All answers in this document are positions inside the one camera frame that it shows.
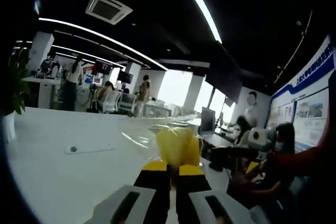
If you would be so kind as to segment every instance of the black ceiling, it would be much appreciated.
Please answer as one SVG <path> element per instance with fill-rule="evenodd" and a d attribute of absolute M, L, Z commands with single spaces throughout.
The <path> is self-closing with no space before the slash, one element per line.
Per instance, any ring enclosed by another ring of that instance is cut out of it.
<path fill-rule="evenodd" d="M 118 0 L 133 12 L 116 25 L 85 14 L 89 0 L 40 0 L 40 17 L 62 20 L 120 41 L 152 59 L 183 59 L 216 62 L 207 52 L 216 44 L 212 32 L 194 0 Z M 27 0 L 30 7 L 34 0 Z M 299 71 L 314 55 L 327 34 L 326 6 L 329 0 L 204 0 L 222 39 L 222 45 L 241 67 L 244 82 L 273 93 Z M 24 29 L 20 26 L 17 39 L 32 40 L 36 31 L 52 32 L 54 45 L 83 51 L 112 61 L 125 61 L 122 54 L 139 60 L 152 69 L 160 69 L 139 55 L 96 35 L 49 22 L 39 22 L 37 15 L 27 14 Z M 310 18 L 305 38 L 281 78 L 282 71 L 296 47 Z M 116 51 L 65 35 L 90 39 Z M 167 65 L 188 71 L 187 66 Z"/>

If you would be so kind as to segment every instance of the desk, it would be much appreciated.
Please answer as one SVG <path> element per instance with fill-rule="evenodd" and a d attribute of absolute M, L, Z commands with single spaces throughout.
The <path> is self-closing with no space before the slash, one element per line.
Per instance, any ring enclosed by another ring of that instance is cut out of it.
<path fill-rule="evenodd" d="M 148 162 L 118 131 L 134 126 L 125 116 L 26 108 L 15 120 L 17 140 L 7 145 L 9 165 L 41 223 L 84 223 L 97 203 L 122 185 L 132 185 Z M 111 143 L 116 148 L 65 154 L 65 146 L 75 142 Z M 210 185 L 215 182 L 219 189 L 226 175 L 205 169 Z M 176 223 L 174 211 L 169 211 L 167 223 Z"/>

